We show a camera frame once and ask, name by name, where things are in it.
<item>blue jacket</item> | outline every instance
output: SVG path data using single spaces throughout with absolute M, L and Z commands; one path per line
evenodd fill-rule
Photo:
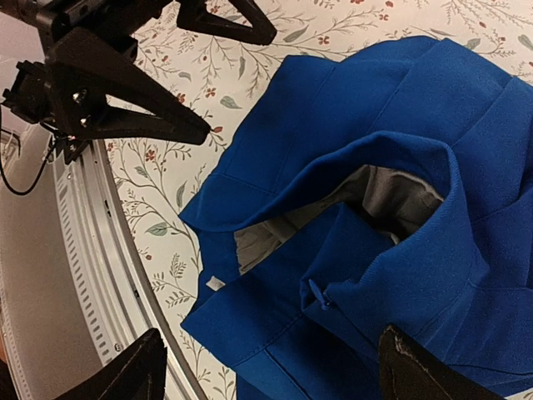
M 181 215 L 205 268 L 182 326 L 274 400 L 381 398 L 389 323 L 500 395 L 533 387 L 532 121 L 532 87 L 448 40 L 288 57 Z M 438 207 L 399 241 L 328 203 L 243 270 L 240 233 L 366 165 Z

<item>white metal frame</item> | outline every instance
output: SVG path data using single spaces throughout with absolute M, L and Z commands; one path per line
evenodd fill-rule
M 148 328 L 168 346 L 169 400 L 207 400 L 150 287 L 124 216 L 103 141 L 68 166 L 54 163 L 65 247 L 87 328 L 102 365 Z

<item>seam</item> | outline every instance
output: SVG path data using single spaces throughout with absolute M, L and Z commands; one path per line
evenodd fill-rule
M 422 55 L 420 55 L 420 57 L 416 60 L 416 62 L 412 63 L 411 67 L 409 68 L 409 71 L 406 72 L 406 75 L 402 78 L 402 80 L 398 83 L 398 86 L 396 87 L 396 89 L 394 90 L 394 92 L 392 93 L 392 95 L 389 97 L 389 99 L 386 101 L 385 105 L 383 106 L 383 108 L 380 110 L 380 112 L 377 114 L 376 118 L 374 119 L 374 121 L 372 122 L 372 125 L 368 128 L 368 130 L 366 131 L 366 134 L 364 136 L 368 136 L 370 133 L 372 133 L 374 131 L 374 127 L 375 125 L 377 125 L 378 121 L 380 120 L 380 118 L 383 116 L 383 114 L 385 113 L 385 111 L 389 108 L 389 106 L 391 105 L 392 101 L 396 98 L 396 95 L 400 92 L 400 89 L 403 87 L 403 84 L 404 82 L 407 80 L 407 78 L 412 75 L 412 70 L 413 70 L 413 67 L 416 66 L 419 62 L 420 62 L 420 59 L 423 58 L 428 52 L 430 52 L 431 50 L 433 50 L 433 48 L 435 47 L 436 43 L 433 44 L 433 46 L 431 46 L 428 50 L 426 50 Z
M 424 326 L 413 336 L 413 338 L 418 338 L 422 333 L 431 326 L 443 313 L 448 311 L 456 302 L 457 300 L 463 295 L 465 292 L 465 289 L 470 285 L 471 280 L 471 274 L 472 274 L 472 263 L 474 262 L 474 252 L 472 252 L 471 255 L 471 261 L 468 266 L 468 278 L 465 280 L 465 283 L 463 283 L 462 288 L 459 290 L 459 292 L 450 300 L 448 304 L 444 308 L 442 308 L 434 317 L 432 317 L 428 322 L 424 324 Z
M 326 86 L 326 83 L 329 82 L 330 78 L 331 78 L 331 75 L 333 75 L 333 73 L 336 71 L 337 69 L 337 66 L 335 67 L 332 67 L 331 68 L 331 71 L 327 74 L 327 76 L 324 78 L 324 80 L 322 81 L 320 87 L 316 90 L 316 93 L 314 94 L 312 100 L 309 102 L 309 107 L 306 109 L 306 112 L 303 113 L 294 123 L 294 126 L 292 127 L 292 137 L 291 137 L 291 144 L 289 144 L 289 148 L 287 149 L 287 152 L 285 154 L 285 159 L 283 160 L 283 163 L 281 164 L 280 166 L 280 170 L 279 172 L 277 173 L 277 177 L 276 177 L 276 180 L 274 181 L 274 184 L 273 184 L 273 190 L 276 191 L 277 189 L 277 184 L 279 183 L 280 179 L 281 179 L 281 174 L 283 173 L 283 171 L 285 170 L 285 166 L 286 166 L 286 163 L 287 161 L 289 160 L 289 156 L 291 154 L 291 151 L 292 151 L 292 148 L 294 147 L 294 137 L 296 136 L 296 130 L 298 129 L 298 127 L 301 125 L 301 122 L 303 121 L 304 117 L 307 116 L 309 114 L 309 112 L 311 111 L 312 109 L 312 106 L 314 106 L 315 104 L 315 101 L 318 99 L 318 95 L 321 93 L 322 89 L 324 88 L 324 86 Z
M 270 346 L 271 344 L 273 344 L 281 335 L 283 335 L 283 333 L 285 333 L 286 331 L 288 331 L 292 325 L 294 325 L 298 320 L 300 320 L 301 318 L 303 317 L 303 313 L 301 312 L 300 315 L 298 315 L 296 318 L 294 318 L 292 321 L 290 321 L 279 333 L 275 334 L 272 339 L 270 339 L 268 342 L 266 343 L 263 343 L 259 346 L 257 346 L 256 348 L 254 348 L 253 350 L 251 350 L 246 356 L 242 356 L 241 359 L 239 361 L 236 361 L 234 362 L 231 366 L 229 366 L 230 369 L 233 369 L 233 368 L 236 368 L 238 367 L 239 365 L 241 365 L 242 363 L 245 363 L 246 361 L 248 361 L 250 358 L 254 357 L 255 355 L 257 355 L 259 352 L 261 352 L 262 350 L 266 349 L 268 346 Z
M 493 212 L 490 212 L 488 213 L 487 215 L 483 216 L 483 217 L 479 217 L 477 219 L 475 219 L 474 221 L 471 222 L 471 226 L 472 226 L 472 229 L 475 229 L 476 228 L 476 225 L 478 223 L 482 223 L 484 221 L 486 221 L 487 219 L 490 219 L 492 217 L 494 217 L 495 215 L 498 215 L 499 213 L 503 213 L 506 209 L 512 207 L 513 205 L 515 205 L 520 199 L 516 199 L 516 201 L 512 202 L 511 204 L 507 204 L 506 206 L 502 207 L 502 208 L 498 208 L 497 210 L 494 210 Z
M 212 173 L 210 175 L 210 178 L 211 177 L 213 177 L 213 178 L 214 177 L 220 177 L 220 178 L 230 179 L 232 181 L 239 182 L 242 185 L 248 186 L 249 188 L 252 188 L 252 189 L 259 190 L 259 191 L 264 192 L 266 194 L 276 195 L 276 193 L 271 192 L 270 190 L 265 189 L 264 187 L 258 187 L 256 185 L 254 185 L 253 183 L 249 183 L 249 182 L 243 181 L 243 180 L 239 179 L 238 177 L 233 177 L 231 175 L 226 175 L 225 173 L 219 173 L 219 172 L 218 173 Z
M 348 321 L 348 323 L 363 337 L 366 339 L 367 343 L 370 344 L 370 346 L 375 349 L 377 351 L 377 347 L 376 345 L 372 342 L 372 340 L 370 340 L 365 333 L 363 333 L 363 331 L 344 313 L 344 311 L 342 311 L 342 309 L 340 307 L 338 307 L 338 305 L 336 305 L 336 308 L 339 310 L 339 312 L 341 313 L 341 315 L 344 317 L 344 319 L 346 319 Z M 358 357 L 357 356 L 357 352 L 355 350 L 353 350 L 350 346 L 348 346 L 348 348 L 350 350 L 353 351 L 353 354 L 355 357 Z
M 307 400 L 311 400 L 311 398 L 309 397 L 309 395 L 306 393 L 306 391 L 304 390 L 303 387 L 301 387 L 297 382 L 296 382 L 296 379 L 272 356 L 272 354 L 268 351 L 267 348 L 265 348 L 265 354 L 268 358 L 270 358 L 270 360 L 272 361 L 272 363 L 277 366 L 279 368 L 279 370 L 283 373 L 283 375 L 286 376 L 286 378 L 289 380 L 290 383 L 292 383 L 292 386 L 294 386 L 294 388 L 300 392 L 300 394 L 306 398 Z
M 527 151 L 529 151 L 531 148 L 531 134 L 532 133 L 533 133 L 533 119 L 531 119 L 530 134 L 527 137 L 527 147 L 526 147 Z M 524 173 L 526 172 L 528 155 L 529 153 L 526 154 L 526 156 L 524 157 L 524 166 L 522 167 L 522 171 L 524 171 Z M 523 192 L 524 192 L 524 174 L 522 174 L 522 182 L 520 183 L 520 193 L 523 193 Z
M 483 286 L 477 286 L 472 282 L 468 282 L 470 286 L 472 286 L 476 290 L 482 290 L 485 292 L 489 291 L 502 291 L 502 292 L 520 292 L 520 291 L 529 291 L 531 292 L 532 289 L 529 287 L 483 287 Z
M 245 116 L 245 118 L 241 121 L 241 123 L 239 124 L 239 127 L 237 128 L 236 130 L 236 133 L 238 133 L 241 128 L 242 128 L 242 125 L 250 120 L 250 119 L 253 119 L 256 117 L 256 114 L 260 114 L 260 111 L 261 109 L 263 109 L 264 107 L 262 107 L 262 103 L 265 102 L 264 98 L 265 96 L 268 94 L 268 91 L 270 90 L 271 88 L 271 85 L 273 83 L 275 83 L 275 79 L 276 79 L 276 76 L 278 74 L 281 74 L 281 70 L 283 69 L 283 67 L 285 65 L 288 64 L 288 62 L 286 61 L 289 57 L 291 57 L 291 55 L 287 56 L 281 63 L 280 67 L 274 72 L 274 76 L 272 77 L 270 83 L 268 84 L 267 88 L 266 88 L 266 91 L 259 97 L 259 100 L 257 101 L 257 103 L 252 107 L 252 110 L 250 110 L 250 112 Z M 230 167 L 230 165 L 232 165 L 232 162 L 233 162 L 233 159 L 235 158 L 235 156 L 239 153 L 239 148 L 241 147 L 242 145 L 242 141 L 244 140 L 244 138 L 246 137 L 246 135 L 241 135 L 240 137 L 237 137 L 237 135 L 234 136 L 235 139 L 238 139 L 238 142 L 233 142 L 232 143 L 232 147 L 235 148 L 235 151 L 234 153 L 228 158 L 227 160 L 227 164 L 226 166 L 224 167 L 224 170 L 223 172 L 226 173 L 227 172 L 227 169 Z
M 533 372 L 508 372 L 508 371 L 503 371 L 503 370 L 495 369 L 495 368 L 481 367 L 479 365 L 448 364 L 448 367 L 482 369 L 484 371 L 491 371 L 493 373 L 504 373 L 505 375 L 512 375 L 515 377 L 527 377 L 527 376 L 533 375 Z
M 505 93 L 507 87 L 509 86 L 509 84 L 511 82 L 513 82 L 515 79 L 515 77 L 512 77 L 511 79 L 509 79 L 509 81 L 506 83 L 506 85 L 504 87 L 501 88 L 501 92 L 498 93 L 498 95 L 496 96 L 496 98 L 492 101 L 492 103 L 481 113 L 480 117 L 477 118 L 469 127 L 468 129 L 465 129 L 464 130 L 464 133 L 459 137 L 457 138 L 457 140 L 455 140 L 453 142 L 453 144 L 450 145 L 451 148 L 454 148 L 457 144 L 459 144 L 459 142 L 461 140 L 463 140 L 464 138 L 466 138 L 468 136 L 468 134 L 472 131 L 472 129 L 474 129 L 479 123 L 480 121 L 486 116 L 486 114 L 495 106 L 496 102 L 501 98 L 501 96 L 503 96 L 503 94 Z
M 351 346 L 349 346 L 348 344 L 346 344 L 344 342 L 345 346 L 346 346 L 346 353 L 350 355 L 351 358 L 353 358 L 355 360 L 356 363 L 358 364 L 366 364 L 365 360 L 363 360 L 363 358 L 365 359 L 368 359 L 368 360 L 372 360 L 370 357 L 366 356 L 365 354 L 358 354 L 356 350 L 354 350 Z M 370 378 L 371 380 L 374 382 L 374 383 L 377 383 L 379 385 L 379 378 L 376 379 L 376 377 L 374 376 L 374 374 L 368 370 L 368 368 L 366 369 L 368 372 L 369 372 L 369 375 L 370 375 Z

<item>floral pattern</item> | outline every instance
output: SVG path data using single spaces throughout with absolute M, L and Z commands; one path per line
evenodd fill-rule
M 380 41 L 449 38 L 533 83 L 533 3 L 507 0 L 257 0 L 278 28 L 258 47 L 176 28 L 179 4 L 136 34 L 137 66 L 212 127 L 200 147 L 112 140 L 107 150 L 127 221 L 152 287 L 192 371 L 211 400 L 236 398 L 235 376 L 180 329 L 197 295 L 198 241 L 179 212 L 290 54 L 341 61 Z M 226 0 L 212 13 L 247 23 Z M 533 392 L 516 398 L 533 398 Z

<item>gray lining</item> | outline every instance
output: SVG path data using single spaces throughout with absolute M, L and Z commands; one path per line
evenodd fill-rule
M 415 175 L 363 165 L 321 201 L 235 232 L 239 270 L 241 275 L 250 271 L 336 203 L 346 203 L 398 244 L 421 227 L 443 201 L 429 183 Z

